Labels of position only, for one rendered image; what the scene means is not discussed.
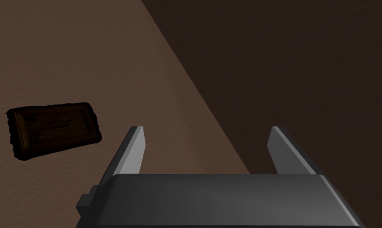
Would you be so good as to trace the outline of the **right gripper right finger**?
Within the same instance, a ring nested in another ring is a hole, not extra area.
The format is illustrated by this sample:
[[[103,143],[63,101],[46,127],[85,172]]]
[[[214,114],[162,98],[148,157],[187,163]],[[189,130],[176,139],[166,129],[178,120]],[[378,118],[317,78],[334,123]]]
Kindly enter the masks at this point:
[[[280,175],[323,174],[302,147],[281,126],[271,128],[267,148]]]

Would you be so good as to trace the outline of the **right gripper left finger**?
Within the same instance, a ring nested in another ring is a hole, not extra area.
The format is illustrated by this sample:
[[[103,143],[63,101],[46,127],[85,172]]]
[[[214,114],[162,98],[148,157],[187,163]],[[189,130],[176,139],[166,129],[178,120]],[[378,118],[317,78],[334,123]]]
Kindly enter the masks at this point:
[[[117,174],[138,174],[145,146],[143,126],[131,127],[101,178],[100,186]]]

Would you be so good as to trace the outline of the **dark brown framed wall picture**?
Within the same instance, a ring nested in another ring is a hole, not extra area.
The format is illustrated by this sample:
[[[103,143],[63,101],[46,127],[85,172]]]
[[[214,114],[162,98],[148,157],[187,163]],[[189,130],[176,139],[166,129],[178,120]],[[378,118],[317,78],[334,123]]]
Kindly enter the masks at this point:
[[[22,161],[102,140],[87,102],[12,108],[6,115],[14,156]]]

